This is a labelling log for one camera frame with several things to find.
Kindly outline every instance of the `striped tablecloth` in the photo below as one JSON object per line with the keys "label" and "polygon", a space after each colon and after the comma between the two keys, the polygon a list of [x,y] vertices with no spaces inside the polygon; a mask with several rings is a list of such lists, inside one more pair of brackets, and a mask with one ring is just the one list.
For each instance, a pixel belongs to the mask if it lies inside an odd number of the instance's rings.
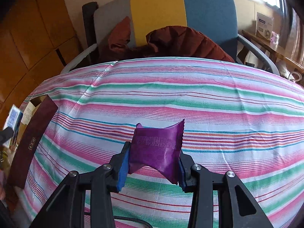
{"label": "striped tablecloth", "polygon": [[[59,109],[19,193],[30,219],[69,171],[109,162],[138,122],[163,128],[182,119],[182,150],[210,171],[237,173],[275,228],[287,227],[304,201],[304,90],[281,77],[206,59],[110,62],[44,81],[21,108],[46,93]],[[114,215],[154,227],[186,228],[191,202],[192,194],[149,167],[112,194]],[[216,197],[213,214],[218,227]]]}

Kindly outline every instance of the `gray armrest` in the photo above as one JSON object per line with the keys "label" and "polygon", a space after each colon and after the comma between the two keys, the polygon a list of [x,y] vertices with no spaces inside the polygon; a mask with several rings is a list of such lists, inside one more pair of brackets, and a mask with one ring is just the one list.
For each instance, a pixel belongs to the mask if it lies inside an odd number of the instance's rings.
{"label": "gray armrest", "polygon": [[273,74],[280,76],[279,70],[276,65],[266,56],[258,47],[253,43],[245,39],[242,35],[238,34],[238,41],[250,50],[259,60],[261,60],[266,66],[270,67]]}
{"label": "gray armrest", "polygon": [[69,72],[72,68],[76,67],[88,54],[97,48],[97,44],[91,45],[89,48],[81,52],[77,57],[75,57],[68,65],[64,67],[60,74],[65,74]]}

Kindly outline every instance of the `purple packet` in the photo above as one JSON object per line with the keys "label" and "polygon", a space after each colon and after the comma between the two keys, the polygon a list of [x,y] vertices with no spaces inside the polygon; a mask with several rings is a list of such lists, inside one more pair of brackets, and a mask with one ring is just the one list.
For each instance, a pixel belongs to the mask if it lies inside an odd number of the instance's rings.
{"label": "purple packet", "polygon": [[129,174],[146,165],[177,184],[183,133],[184,120],[167,128],[143,128],[138,123],[131,142]]}

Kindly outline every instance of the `hand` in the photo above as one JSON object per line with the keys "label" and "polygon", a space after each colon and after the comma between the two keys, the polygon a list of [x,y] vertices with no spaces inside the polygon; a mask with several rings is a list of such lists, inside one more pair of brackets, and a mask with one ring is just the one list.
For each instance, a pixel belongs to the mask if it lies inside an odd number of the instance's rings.
{"label": "hand", "polygon": [[5,191],[4,191],[4,188],[2,186],[2,184],[0,183],[0,200],[4,200],[5,198]]}

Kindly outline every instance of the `silver screw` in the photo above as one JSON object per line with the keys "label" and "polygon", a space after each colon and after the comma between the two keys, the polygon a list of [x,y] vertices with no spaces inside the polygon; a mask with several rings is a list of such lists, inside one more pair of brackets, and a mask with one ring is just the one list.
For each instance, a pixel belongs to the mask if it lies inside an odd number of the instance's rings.
{"label": "silver screw", "polygon": [[235,173],[233,171],[228,171],[227,172],[227,176],[229,177],[234,177],[235,176]]}
{"label": "silver screw", "polygon": [[110,164],[104,164],[104,165],[103,165],[103,168],[104,168],[105,170],[110,170],[110,169],[112,168],[112,166],[111,166]]}
{"label": "silver screw", "polygon": [[194,170],[200,170],[201,168],[202,168],[202,166],[200,164],[194,164],[192,166],[192,169],[194,169]]}
{"label": "silver screw", "polygon": [[70,177],[75,177],[77,175],[77,173],[78,173],[77,171],[72,170],[72,171],[69,172],[69,176]]}

